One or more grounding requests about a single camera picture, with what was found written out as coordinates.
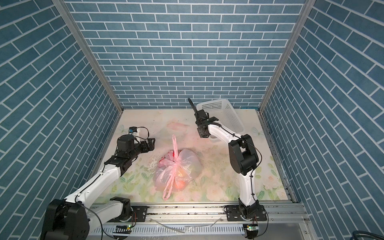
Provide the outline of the pink plastic bag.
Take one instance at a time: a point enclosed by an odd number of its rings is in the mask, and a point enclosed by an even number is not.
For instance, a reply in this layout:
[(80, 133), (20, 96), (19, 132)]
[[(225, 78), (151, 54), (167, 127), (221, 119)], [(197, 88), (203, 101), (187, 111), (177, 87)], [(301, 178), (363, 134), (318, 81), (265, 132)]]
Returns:
[(173, 192), (180, 192), (196, 179), (203, 170), (198, 155), (189, 149), (179, 150), (176, 136), (172, 136), (173, 149), (158, 162), (153, 177), (155, 190), (162, 192), (167, 201)]

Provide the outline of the white plastic mesh basket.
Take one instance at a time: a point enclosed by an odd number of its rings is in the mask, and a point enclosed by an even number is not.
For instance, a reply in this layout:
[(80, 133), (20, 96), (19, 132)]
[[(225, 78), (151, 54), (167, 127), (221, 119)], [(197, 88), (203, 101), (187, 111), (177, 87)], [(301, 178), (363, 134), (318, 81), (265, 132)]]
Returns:
[(211, 100), (197, 104), (197, 110), (204, 110), (210, 117), (216, 117), (219, 122), (235, 133), (243, 134), (245, 127), (232, 107), (231, 103), (226, 99)]

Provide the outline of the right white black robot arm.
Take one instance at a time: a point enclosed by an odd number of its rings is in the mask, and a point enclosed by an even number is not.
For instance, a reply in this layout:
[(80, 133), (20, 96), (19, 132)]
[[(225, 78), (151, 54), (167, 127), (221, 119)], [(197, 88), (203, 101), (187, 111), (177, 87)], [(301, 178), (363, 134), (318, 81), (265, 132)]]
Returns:
[(210, 117), (204, 110), (198, 110), (191, 99), (189, 104), (194, 110), (198, 133), (201, 138), (214, 136), (228, 144), (230, 164), (238, 174), (240, 182), (239, 210), (246, 218), (260, 208), (259, 201), (254, 192), (254, 170), (261, 161), (260, 151), (254, 146), (252, 137), (248, 134), (240, 135), (219, 122), (216, 117)]

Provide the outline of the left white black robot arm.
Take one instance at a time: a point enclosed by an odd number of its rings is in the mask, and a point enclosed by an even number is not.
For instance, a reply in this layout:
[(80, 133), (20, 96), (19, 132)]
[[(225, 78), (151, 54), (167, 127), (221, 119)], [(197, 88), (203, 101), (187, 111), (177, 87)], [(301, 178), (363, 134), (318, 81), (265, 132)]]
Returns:
[(134, 224), (137, 214), (130, 199), (113, 197), (106, 204), (91, 210), (96, 199), (123, 176), (139, 154), (155, 149), (154, 138), (122, 135), (117, 148), (104, 167), (78, 190), (64, 199), (55, 199), (47, 206), (41, 232), (42, 240), (85, 240), (89, 233), (104, 223), (117, 219)]

